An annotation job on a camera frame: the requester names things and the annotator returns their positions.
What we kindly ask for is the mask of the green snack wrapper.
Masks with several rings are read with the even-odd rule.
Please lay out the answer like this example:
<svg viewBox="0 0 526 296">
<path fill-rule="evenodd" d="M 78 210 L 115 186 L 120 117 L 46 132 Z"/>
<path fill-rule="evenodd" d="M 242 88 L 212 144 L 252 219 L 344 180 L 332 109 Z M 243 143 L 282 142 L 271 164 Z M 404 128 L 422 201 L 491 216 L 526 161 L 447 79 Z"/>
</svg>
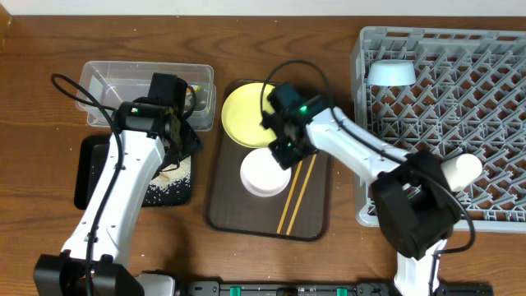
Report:
<svg viewBox="0 0 526 296">
<path fill-rule="evenodd" d="M 191 88 L 189 90 L 189 93 L 191 94 L 192 92 L 194 92 L 195 94 L 199 93 L 200 91 L 202 91 L 203 89 L 203 86 L 200 86 L 200 85 L 189 85 L 189 87 Z"/>
</svg>

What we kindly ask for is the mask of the wooden chopstick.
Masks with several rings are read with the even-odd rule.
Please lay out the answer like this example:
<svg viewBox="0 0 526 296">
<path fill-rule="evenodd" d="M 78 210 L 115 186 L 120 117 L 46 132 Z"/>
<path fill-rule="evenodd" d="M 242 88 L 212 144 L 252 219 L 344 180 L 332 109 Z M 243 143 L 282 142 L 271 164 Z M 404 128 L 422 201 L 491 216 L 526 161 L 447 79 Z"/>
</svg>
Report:
<svg viewBox="0 0 526 296">
<path fill-rule="evenodd" d="M 304 197 L 305 192 L 307 190 L 307 185 L 308 185 L 309 179 L 311 177 L 311 172 L 312 172 L 312 170 L 314 168 L 314 164 L 316 163 L 316 157 L 317 157 L 317 155 L 313 155 L 312 158 L 311 158 L 311 161 L 309 163 L 309 166 L 308 166 L 305 178 L 303 180 L 303 183 L 301 185 L 301 189 L 300 189 L 299 194 L 298 194 L 298 199 L 297 199 L 296 204 L 295 204 L 295 206 L 293 208 L 293 213 L 292 213 L 292 215 L 290 217 L 290 220 L 289 220 L 289 223 L 288 223 L 288 227 L 287 227 L 286 232 L 285 232 L 285 234 L 287 236 L 289 236 L 292 233 L 293 226 L 295 224 L 295 221 L 296 221 L 299 209 L 301 207 L 303 197 Z"/>
<path fill-rule="evenodd" d="M 286 202 L 284 204 L 282 215 L 281 215 L 280 220 L 279 220 L 279 225 L 278 225 L 278 228 L 276 230 L 277 234 L 281 233 L 282 228 L 284 226 L 284 221 L 285 221 L 285 218 L 286 218 L 286 215 L 287 215 L 287 212 L 288 212 L 288 208 L 289 208 L 290 202 L 291 202 L 292 197 L 293 197 L 293 193 L 294 193 L 295 186 L 296 186 L 298 178 L 299 178 L 299 174 L 301 172 L 301 168 L 302 168 L 302 161 L 299 162 L 299 164 L 298 164 L 298 166 L 297 166 L 297 168 L 295 170 L 295 174 L 293 176 L 293 181 L 291 183 L 291 187 L 290 187 L 289 192 L 288 192 L 288 197 L 287 197 L 287 200 L 286 200 Z"/>
</svg>

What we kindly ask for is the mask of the white cup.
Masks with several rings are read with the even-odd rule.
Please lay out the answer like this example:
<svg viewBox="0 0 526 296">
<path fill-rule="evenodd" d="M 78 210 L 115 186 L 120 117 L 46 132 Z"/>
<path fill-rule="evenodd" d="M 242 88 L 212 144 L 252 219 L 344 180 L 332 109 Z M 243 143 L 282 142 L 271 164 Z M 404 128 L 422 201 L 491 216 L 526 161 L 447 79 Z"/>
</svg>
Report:
<svg viewBox="0 0 526 296">
<path fill-rule="evenodd" d="M 482 173 L 482 161 L 475 155 L 462 154 L 441 164 L 446 182 L 452 192 L 463 191 Z"/>
</svg>

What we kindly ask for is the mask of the pink white bowl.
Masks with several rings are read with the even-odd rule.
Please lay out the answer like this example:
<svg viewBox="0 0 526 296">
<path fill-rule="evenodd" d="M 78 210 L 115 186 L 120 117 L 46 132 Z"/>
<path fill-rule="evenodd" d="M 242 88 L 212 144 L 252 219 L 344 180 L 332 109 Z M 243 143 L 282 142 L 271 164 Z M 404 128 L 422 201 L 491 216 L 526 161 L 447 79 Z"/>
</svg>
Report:
<svg viewBox="0 0 526 296">
<path fill-rule="evenodd" d="M 242 185 L 257 197 L 272 197 L 282 192 L 290 181 L 291 169 L 282 169 L 269 148 L 251 151 L 242 161 Z"/>
</svg>

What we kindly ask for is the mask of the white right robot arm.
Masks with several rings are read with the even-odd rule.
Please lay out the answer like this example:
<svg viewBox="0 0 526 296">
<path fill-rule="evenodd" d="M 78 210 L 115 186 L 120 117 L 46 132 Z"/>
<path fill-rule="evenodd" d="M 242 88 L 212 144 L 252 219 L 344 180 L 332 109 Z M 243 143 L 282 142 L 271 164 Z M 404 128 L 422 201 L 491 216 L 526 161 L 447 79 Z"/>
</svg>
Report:
<svg viewBox="0 0 526 296">
<path fill-rule="evenodd" d="M 370 187 L 383 235 L 398 253 L 394 285 L 403 295 L 433 295 L 439 288 L 438 261 L 461 217 L 454 198 L 481 172 L 473 155 L 445 162 L 433 154 L 393 147 L 350 120 L 331 99 L 304 100 L 283 84 L 260 94 L 262 126 L 276 138 L 269 144 L 287 169 L 309 155 L 334 156 Z"/>
</svg>

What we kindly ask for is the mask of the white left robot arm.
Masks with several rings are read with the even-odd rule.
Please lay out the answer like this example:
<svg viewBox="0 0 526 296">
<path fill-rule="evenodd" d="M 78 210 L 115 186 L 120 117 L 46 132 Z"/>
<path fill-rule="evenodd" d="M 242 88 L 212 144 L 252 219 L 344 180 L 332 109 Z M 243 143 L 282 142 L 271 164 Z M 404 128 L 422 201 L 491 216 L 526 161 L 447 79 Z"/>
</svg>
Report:
<svg viewBox="0 0 526 296">
<path fill-rule="evenodd" d="M 40 295 L 174 295 L 170 275 L 128 269 L 131 240 L 152 178 L 180 157 L 189 131 L 176 105 L 144 99 L 108 118 L 113 135 L 103 171 L 81 222 L 61 253 L 41 255 L 34 269 Z"/>
</svg>

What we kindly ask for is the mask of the light blue bowl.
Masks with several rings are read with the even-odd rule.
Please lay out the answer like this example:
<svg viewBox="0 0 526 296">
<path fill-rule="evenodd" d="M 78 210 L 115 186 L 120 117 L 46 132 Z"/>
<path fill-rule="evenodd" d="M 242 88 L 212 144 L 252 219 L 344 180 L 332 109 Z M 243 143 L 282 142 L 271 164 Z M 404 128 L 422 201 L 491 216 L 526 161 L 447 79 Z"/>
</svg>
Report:
<svg viewBox="0 0 526 296">
<path fill-rule="evenodd" d="M 396 59 L 373 62 L 367 76 L 367 84 L 373 86 L 410 86 L 416 80 L 413 63 Z"/>
</svg>

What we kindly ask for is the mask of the rice pile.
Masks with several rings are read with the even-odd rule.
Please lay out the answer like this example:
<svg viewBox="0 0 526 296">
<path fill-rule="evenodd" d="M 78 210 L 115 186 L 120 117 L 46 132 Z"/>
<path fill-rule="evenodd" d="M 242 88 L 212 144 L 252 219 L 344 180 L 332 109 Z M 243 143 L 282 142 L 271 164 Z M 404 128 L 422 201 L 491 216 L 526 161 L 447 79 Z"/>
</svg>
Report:
<svg viewBox="0 0 526 296">
<path fill-rule="evenodd" d="M 153 178 L 148 186 L 143 207 L 181 206 L 191 199 L 191 156 L 169 165 Z"/>
</svg>

